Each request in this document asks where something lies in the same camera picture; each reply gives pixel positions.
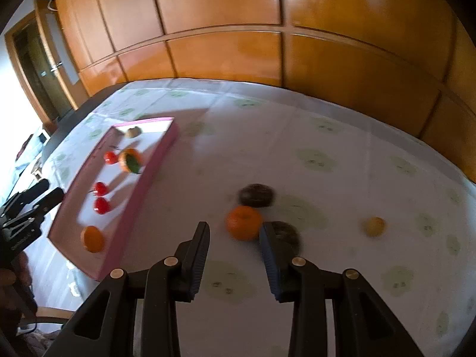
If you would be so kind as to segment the person's left hand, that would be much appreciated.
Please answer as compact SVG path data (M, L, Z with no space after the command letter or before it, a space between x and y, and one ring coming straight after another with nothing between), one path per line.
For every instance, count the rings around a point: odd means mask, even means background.
M15 271L10 269L0 269L1 286L1 308L7 310L17 310L18 305L14 298L12 286L16 281L20 281L24 287L32 285L32 274L29 268L29 259L27 254L22 251L16 258L17 266Z

